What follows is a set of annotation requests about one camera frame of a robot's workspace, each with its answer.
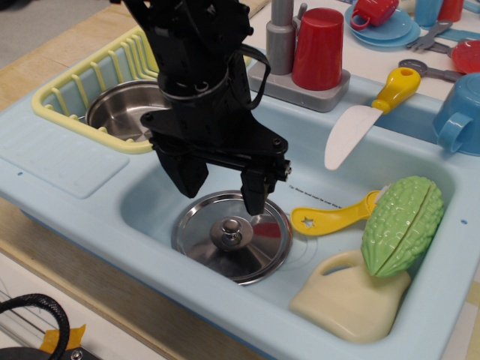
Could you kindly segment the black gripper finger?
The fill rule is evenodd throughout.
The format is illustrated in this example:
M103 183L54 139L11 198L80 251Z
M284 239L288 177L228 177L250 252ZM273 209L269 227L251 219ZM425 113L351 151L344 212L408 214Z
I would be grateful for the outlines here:
M170 155L160 150L157 150L157 156L179 192L188 198L194 198L209 174L206 162L189 154Z
M241 194L247 213L262 214L268 195L275 190L277 179L259 169L247 168L241 172L241 180Z

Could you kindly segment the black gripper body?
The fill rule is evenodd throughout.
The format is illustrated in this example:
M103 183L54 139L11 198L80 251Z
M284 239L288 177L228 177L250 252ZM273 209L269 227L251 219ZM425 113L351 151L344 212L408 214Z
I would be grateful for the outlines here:
M193 98L165 97L171 108L147 112L142 125L151 131L155 151L190 155L207 164L238 171L254 168L286 181L287 141L254 118L246 107L250 92L234 95L230 86Z

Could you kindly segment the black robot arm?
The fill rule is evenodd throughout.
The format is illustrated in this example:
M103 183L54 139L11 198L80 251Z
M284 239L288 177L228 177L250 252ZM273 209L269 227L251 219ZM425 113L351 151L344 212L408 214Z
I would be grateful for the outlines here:
M159 68L157 84L170 109L141 122L178 190L195 197L209 164L238 170L247 212L262 213L267 197L290 173L287 141L253 115L245 57L266 57L245 44L248 6L238 1L127 1Z

